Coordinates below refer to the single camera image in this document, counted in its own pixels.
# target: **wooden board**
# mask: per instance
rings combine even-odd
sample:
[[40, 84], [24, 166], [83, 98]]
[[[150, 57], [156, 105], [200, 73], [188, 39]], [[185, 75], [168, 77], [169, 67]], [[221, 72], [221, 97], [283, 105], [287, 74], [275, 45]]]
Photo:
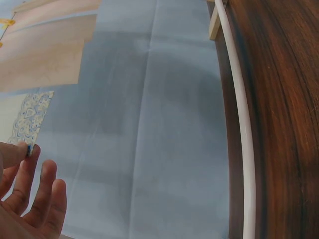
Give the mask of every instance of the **wooden board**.
[[28, 11], [31, 9], [34, 9], [36, 7], [54, 2], [54, 1], [58, 1], [58, 0], [30, 0], [30, 1], [26, 1], [18, 6], [16, 6], [12, 12], [22, 12], [22, 11]]
[[[319, 238], [316, 4], [303, 0], [231, 0], [226, 7], [252, 124], [255, 239]], [[216, 45], [220, 55], [227, 54], [225, 48]], [[227, 76], [229, 68], [221, 69]], [[242, 215], [234, 217], [237, 219], [232, 221], [241, 223]], [[240, 232], [237, 228], [229, 237], [241, 238]]]
[[83, 46], [58, 43], [0, 62], [0, 91], [77, 83]]
[[0, 62], [21, 54], [69, 41], [89, 41], [95, 27], [96, 15], [68, 18], [26, 28], [4, 35]]
[[29, 11], [18, 12], [14, 16], [15, 24], [7, 29], [8, 33], [32, 24], [78, 12], [96, 10], [101, 0], [58, 0]]

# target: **light wood panel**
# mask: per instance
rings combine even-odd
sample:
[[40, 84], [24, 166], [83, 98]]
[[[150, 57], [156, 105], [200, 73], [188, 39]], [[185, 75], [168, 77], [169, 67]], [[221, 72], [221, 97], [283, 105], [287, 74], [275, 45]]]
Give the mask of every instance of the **light wood panel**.
[[58, 0], [29, 11], [18, 12], [14, 16], [15, 24], [7, 29], [7, 33], [55, 17], [96, 10], [100, 3], [101, 0]]
[[58, 0], [30, 0], [30, 1], [26, 1], [18, 6], [16, 6], [12, 12], [22, 12], [22, 11], [28, 11], [31, 9], [34, 9], [36, 7], [48, 4], [50, 2], [54, 2], [54, 1], [58, 1]]
[[34, 49], [0, 61], [0, 91], [78, 82], [84, 41]]
[[6, 33], [2, 39], [0, 62], [58, 43], [89, 41], [95, 21], [96, 15], [79, 16]]

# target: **light blue fabric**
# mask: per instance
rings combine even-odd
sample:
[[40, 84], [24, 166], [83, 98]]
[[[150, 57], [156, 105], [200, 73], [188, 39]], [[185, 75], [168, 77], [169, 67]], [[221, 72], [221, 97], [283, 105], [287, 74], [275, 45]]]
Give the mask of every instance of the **light blue fabric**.
[[[206, 0], [103, 0], [79, 84], [19, 91], [55, 91], [37, 143], [40, 162], [55, 160], [67, 183], [66, 235], [228, 236], [224, 103], [208, 27]], [[40, 165], [32, 200], [39, 175]]]

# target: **hand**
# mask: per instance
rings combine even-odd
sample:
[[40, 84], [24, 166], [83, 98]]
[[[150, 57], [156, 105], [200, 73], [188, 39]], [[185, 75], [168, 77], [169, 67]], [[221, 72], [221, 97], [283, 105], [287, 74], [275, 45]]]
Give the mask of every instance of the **hand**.
[[36, 145], [32, 156], [26, 158], [27, 145], [0, 143], [0, 201], [1, 239], [58, 239], [66, 213], [66, 185], [55, 179], [57, 166], [52, 160], [42, 165], [40, 185], [29, 213], [21, 217], [29, 204], [34, 172], [40, 155]]

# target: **white plastic rod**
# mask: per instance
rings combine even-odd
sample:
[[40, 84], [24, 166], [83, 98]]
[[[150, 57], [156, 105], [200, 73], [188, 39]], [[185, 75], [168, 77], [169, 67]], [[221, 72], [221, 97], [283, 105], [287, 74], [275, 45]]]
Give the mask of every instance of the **white plastic rod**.
[[224, 32], [225, 42], [229, 55], [231, 72], [233, 75], [235, 95], [238, 108], [240, 125], [241, 147], [243, 154], [243, 176], [244, 176], [244, 239], [255, 238], [256, 220], [256, 182], [255, 161], [252, 132], [248, 111], [248, 103], [243, 76], [235, 47], [234, 38], [231, 33], [227, 14], [222, 0], [215, 0], [221, 26]]

